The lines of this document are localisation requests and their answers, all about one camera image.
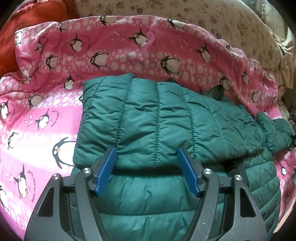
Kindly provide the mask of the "beige crumpled cloth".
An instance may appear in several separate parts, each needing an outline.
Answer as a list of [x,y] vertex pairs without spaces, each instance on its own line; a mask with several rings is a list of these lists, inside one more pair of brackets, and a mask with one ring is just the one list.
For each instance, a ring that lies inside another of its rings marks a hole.
[[280,71],[285,85],[289,89],[294,87],[295,74],[295,36],[287,21],[276,7],[269,1],[262,1],[263,22],[269,27],[275,41],[282,52]]

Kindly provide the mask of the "pink penguin fleece blanket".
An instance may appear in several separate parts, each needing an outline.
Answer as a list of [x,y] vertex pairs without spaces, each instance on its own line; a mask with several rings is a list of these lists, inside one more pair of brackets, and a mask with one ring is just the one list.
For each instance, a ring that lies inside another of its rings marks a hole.
[[[93,16],[19,30],[15,47],[19,70],[1,78],[1,213],[21,240],[49,179],[84,169],[73,172],[73,155],[88,80],[132,74],[172,82],[276,119],[273,73],[196,25]],[[211,237],[223,206],[220,194]]]

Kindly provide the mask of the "floral beige bed sheet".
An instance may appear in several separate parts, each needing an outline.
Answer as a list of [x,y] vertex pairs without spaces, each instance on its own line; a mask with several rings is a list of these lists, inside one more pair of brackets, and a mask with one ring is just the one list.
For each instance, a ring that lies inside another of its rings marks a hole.
[[[271,70],[278,85],[285,85],[280,71],[279,45],[269,27],[245,1],[76,1],[81,16],[153,15],[198,25]],[[261,13],[262,1],[255,4]]]

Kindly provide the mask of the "red ruffled pillow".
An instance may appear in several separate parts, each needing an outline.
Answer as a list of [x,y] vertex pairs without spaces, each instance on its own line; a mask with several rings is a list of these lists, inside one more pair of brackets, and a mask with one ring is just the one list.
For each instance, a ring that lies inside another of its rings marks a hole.
[[12,14],[1,28],[1,76],[19,70],[15,54],[15,32],[45,22],[79,18],[74,1],[29,1]]

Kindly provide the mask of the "green quilted puffer jacket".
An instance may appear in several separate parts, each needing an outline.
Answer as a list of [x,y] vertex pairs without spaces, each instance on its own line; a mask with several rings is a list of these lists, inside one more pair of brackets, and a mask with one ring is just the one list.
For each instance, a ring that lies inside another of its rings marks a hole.
[[107,188],[94,200],[110,240],[184,238],[199,201],[178,165],[180,147],[218,175],[242,162],[272,236],[281,199],[273,158],[290,148],[294,133],[286,120],[132,74],[86,81],[82,104],[73,172],[108,147],[117,150]]

